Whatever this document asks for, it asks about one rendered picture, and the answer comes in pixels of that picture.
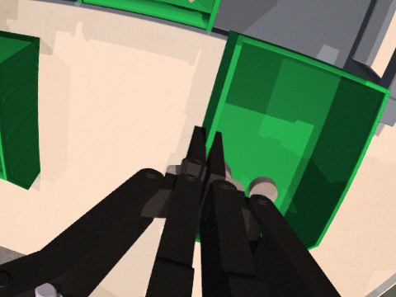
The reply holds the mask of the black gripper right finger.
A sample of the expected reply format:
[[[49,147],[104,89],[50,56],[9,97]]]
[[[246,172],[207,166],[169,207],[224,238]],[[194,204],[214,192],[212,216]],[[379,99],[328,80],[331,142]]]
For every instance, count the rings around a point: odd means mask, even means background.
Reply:
[[[226,177],[222,132],[206,166],[197,229],[202,297],[341,297],[274,203],[246,197],[243,184]]]

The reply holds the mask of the green open-front bin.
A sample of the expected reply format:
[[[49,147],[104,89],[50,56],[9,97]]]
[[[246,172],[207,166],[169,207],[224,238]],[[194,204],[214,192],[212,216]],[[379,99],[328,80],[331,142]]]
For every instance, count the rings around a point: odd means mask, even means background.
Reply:
[[[40,37],[0,31],[0,179],[26,190],[40,174],[39,53]]]
[[[177,21],[204,28],[209,32],[212,31],[220,2],[221,0],[195,0],[194,2],[188,0],[78,0],[78,3],[91,3]]]
[[[245,196],[254,179],[272,179],[274,205],[311,250],[337,214],[391,91],[307,56],[229,31],[201,127],[206,161],[222,132],[224,161]]]

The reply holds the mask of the grey storage shelf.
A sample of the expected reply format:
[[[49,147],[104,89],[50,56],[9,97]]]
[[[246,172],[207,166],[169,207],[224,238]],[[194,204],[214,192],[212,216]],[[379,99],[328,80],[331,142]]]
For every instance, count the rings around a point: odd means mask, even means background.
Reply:
[[[78,0],[33,0],[115,13],[221,40],[229,31],[343,68],[391,90],[375,135],[396,123],[396,47],[382,78],[370,67],[396,11],[396,0],[221,0],[211,32],[142,13]]]

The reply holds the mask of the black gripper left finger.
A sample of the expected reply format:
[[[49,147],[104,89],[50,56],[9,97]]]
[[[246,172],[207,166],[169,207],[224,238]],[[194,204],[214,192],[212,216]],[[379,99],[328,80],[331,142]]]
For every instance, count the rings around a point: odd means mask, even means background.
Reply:
[[[88,297],[154,218],[166,220],[145,297],[192,297],[205,142],[195,125],[181,165],[140,169],[41,250],[1,264],[0,297]]]

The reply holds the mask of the grey metal disc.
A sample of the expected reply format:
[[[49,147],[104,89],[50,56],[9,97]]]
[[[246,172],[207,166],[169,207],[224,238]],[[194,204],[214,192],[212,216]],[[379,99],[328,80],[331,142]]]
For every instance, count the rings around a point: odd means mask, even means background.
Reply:
[[[226,177],[232,178],[231,169],[230,169],[229,165],[226,162],[224,162],[224,163],[225,163]]]
[[[264,195],[272,202],[275,202],[278,190],[274,181],[269,177],[258,177],[249,184],[248,194],[249,198],[253,194]]]

